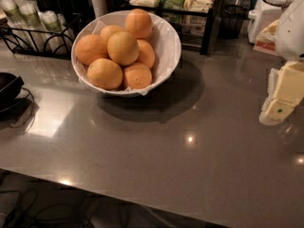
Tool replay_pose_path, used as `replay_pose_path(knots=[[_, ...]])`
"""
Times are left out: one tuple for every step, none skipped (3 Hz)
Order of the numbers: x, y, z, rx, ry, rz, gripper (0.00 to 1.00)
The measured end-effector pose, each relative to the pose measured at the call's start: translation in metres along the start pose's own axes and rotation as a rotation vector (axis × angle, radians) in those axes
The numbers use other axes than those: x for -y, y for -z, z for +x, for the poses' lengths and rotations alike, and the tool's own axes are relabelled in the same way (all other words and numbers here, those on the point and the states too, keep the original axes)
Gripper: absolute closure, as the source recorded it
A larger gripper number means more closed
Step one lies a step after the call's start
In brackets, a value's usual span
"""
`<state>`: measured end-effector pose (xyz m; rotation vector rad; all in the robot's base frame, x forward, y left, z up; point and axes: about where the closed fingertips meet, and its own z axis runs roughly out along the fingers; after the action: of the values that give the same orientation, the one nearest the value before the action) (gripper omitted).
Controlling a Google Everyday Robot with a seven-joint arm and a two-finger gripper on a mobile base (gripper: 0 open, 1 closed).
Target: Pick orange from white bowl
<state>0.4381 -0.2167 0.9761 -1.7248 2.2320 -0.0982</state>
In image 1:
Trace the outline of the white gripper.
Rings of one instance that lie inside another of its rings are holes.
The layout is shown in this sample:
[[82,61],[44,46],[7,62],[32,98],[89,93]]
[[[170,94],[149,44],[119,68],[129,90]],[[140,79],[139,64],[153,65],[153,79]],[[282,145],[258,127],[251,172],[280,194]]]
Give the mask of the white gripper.
[[275,52],[289,60],[281,69],[272,68],[268,78],[268,97],[259,115],[265,125],[287,119],[304,98],[304,0],[294,0],[278,20]]

